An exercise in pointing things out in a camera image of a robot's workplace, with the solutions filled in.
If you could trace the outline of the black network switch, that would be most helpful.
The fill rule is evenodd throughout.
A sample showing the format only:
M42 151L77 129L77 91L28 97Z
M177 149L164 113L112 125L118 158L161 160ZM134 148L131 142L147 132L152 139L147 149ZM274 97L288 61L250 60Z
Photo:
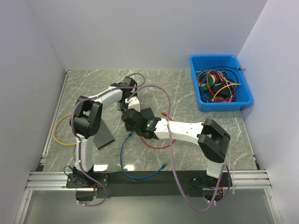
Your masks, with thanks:
M141 109L141 115L146 119L150 119L151 117L154 117L154 113L150 107ZM133 129L129 127L127 123L125 123L125 128L127 132L133 131Z
M98 132L95 134L93 139L95 147L98 150L101 150L104 147L108 146L109 144L113 143L114 141L115 141L114 137L112 136L105 122L101 120L100 128Z

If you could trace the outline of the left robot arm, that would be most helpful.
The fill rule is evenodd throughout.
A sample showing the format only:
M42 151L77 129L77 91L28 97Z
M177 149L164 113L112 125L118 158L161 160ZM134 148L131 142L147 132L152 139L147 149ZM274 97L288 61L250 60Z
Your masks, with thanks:
M127 76L120 83L111 84L105 91L90 97L79 96L70 120L76 137L76 161L72 174L78 183L87 188L93 184L94 136L100 130L102 110L117 103L117 110L128 109L126 99L138 88L137 82Z

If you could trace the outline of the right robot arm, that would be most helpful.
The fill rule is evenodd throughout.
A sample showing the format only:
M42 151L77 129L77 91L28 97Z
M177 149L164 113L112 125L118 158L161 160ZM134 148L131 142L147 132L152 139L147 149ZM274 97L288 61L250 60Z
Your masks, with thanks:
M207 184L216 186L222 181L220 172L231 136L213 119L184 123L160 117L145 117L135 109L128 109L122 114L121 120L145 139L173 139L198 145L207 159Z

